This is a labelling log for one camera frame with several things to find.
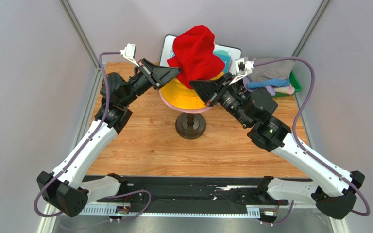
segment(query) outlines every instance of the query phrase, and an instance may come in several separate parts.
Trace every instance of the wooden table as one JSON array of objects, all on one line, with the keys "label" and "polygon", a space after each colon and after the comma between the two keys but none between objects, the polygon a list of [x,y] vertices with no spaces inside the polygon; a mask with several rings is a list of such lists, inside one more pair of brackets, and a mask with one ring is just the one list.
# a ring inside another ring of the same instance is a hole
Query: wooden table
[{"label": "wooden table", "polygon": [[[133,75],[129,63],[108,63],[106,73]],[[100,107],[98,96],[95,113]],[[274,116],[291,126],[298,110],[294,97],[277,98]],[[206,130],[195,140],[180,137],[175,121],[180,112],[167,107],[152,88],[129,109],[126,127],[99,155],[88,174],[213,177],[305,177],[295,166],[265,150],[247,137],[241,125],[222,107],[204,112]],[[307,142],[303,124],[299,137]]]}]

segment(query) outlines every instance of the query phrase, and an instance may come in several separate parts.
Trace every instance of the yellow hat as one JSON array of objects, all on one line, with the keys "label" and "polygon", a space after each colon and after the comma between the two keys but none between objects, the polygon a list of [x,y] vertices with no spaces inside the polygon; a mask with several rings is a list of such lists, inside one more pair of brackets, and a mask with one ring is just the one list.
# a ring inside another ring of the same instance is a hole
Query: yellow hat
[{"label": "yellow hat", "polygon": [[[224,72],[221,72],[212,79],[218,79],[222,75],[224,75]],[[188,110],[202,109],[206,107],[195,90],[187,88],[177,78],[174,78],[162,87],[160,91],[162,97],[174,107]]]}]

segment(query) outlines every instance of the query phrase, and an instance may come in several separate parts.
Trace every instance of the white wall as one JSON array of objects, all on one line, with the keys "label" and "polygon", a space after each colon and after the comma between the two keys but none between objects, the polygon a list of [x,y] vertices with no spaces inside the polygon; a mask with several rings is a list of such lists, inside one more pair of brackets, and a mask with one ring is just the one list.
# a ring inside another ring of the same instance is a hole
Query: white wall
[{"label": "white wall", "polygon": [[58,1],[0,0],[0,232],[36,232],[36,178],[71,151],[94,76]]},{"label": "white wall", "polygon": [[[206,25],[216,43],[244,56],[289,56],[321,0],[70,0],[94,51],[137,45],[136,58],[159,61],[164,37]],[[108,56],[106,61],[116,61]]]},{"label": "white wall", "polygon": [[[316,71],[305,119],[317,151],[348,170],[366,175],[361,188],[372,213],[349,214],[350,232],[373,232],[373,1],[335,0],[301,57]],[[296,75],[305,89],[310,77],[302,64]],[[358,198],[355,209],[364,210]]]}]

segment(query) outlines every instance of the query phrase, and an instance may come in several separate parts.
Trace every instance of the green basket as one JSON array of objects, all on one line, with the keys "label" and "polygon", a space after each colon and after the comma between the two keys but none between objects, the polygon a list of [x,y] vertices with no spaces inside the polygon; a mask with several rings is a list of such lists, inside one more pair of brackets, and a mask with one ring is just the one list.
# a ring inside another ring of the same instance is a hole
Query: green basket
[{"label": "green basket", "polygon": [[[290,73],[290,84],[294,87],[294,93],[296,92],[299,92],[301,91],[303,88],[302,88],[302,85],[299,83],[299,80],[297,79],[296,75],[294,74],[294,72],[292,71]],[[276,92],[275,93],[275,96],[273,96],[273,98],[277,98],[277,97],[284,97],[284,96],[291,96],[289,94],[284,94],[284,93],[278,93]]]}]

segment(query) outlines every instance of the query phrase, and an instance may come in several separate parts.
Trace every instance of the red hat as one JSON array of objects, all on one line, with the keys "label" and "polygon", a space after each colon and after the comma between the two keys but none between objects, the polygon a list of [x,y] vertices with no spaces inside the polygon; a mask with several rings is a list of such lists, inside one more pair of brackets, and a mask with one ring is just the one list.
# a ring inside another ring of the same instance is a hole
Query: red hat
[{"label": "red hat", "polygon": [[192,89],[189,81],[209,80],[219,75],[225,67],[221,58],[215,56],[214,34],[204,25],[195,26],[174,39],[174,57],[168,59],[170,67],[179,67],[178,80]]}]

